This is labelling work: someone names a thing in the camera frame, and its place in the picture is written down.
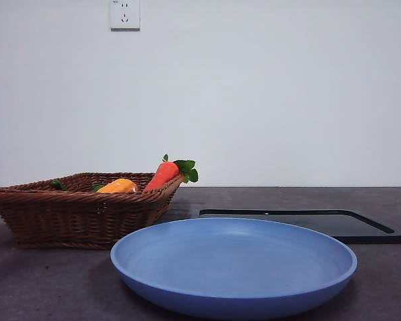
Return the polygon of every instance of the table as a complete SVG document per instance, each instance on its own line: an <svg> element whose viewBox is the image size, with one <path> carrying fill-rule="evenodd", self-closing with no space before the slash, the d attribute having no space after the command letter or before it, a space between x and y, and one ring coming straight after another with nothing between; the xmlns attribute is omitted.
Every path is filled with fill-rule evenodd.
<svg viewBox="0 0 401 321"><path fill-rule="evenodd" d="M158 223L207 208L347 209L401 229L401 187L181 187ZM358 268L346 288L323 306L282 320L401 321L401 244L350 247ZM0 320L200 320L138 297L109 255L16 249L0 218Z"/></svg>

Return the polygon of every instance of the yellow pepper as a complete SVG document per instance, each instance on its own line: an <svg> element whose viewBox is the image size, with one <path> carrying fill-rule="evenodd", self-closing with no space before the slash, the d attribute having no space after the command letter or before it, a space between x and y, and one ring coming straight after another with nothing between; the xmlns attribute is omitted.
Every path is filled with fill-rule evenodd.
<svg viewBox="0 0 401 321"><path fill-rule="evenodd" d="M138 192L138 186L130 179L116 179L97 190L98 193Z"/></svg>

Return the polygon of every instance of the plate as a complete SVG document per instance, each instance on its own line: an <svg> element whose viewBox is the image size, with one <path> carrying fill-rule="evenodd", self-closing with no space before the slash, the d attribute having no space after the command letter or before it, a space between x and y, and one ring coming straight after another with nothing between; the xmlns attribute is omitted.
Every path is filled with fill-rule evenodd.
<svg viewBox="0 0 401 321"><path fill-rule="evenodd" d="M347 284L353 251L325 234L257 219L153 225L119 240L112 263L139 296L217 320L280 318L319 306Z"/></svg>

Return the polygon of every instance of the electrical outlet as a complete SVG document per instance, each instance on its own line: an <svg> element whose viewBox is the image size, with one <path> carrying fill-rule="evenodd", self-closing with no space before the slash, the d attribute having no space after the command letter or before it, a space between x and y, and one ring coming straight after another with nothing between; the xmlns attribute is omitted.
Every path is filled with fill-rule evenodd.
<svg viewBox="0 0 401 321"><path fill-rule="evenodd" d="M110 27L112 31L140 30L140 0L111 0Z"/></svg>

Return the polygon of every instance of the green pepper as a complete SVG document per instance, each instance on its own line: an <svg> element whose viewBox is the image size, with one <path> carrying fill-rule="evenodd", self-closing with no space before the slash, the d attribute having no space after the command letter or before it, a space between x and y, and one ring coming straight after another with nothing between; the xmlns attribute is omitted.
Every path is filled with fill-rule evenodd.
<svg viewBox="0 0 401 321"><path fill-rule="evenodd" d="M98 189L101 189L102 187L104 187L105 185L96 185L94 187L92 187L92 189L90 190L90 192L95 193Z"/></svg>
<svg viewBox="0 0 401 321"><path fill-rule="evenodd" d="M50 184L57 191L66 191L67 190L67 187L65 187L65 185L57 179L52 180Z"/></svg>

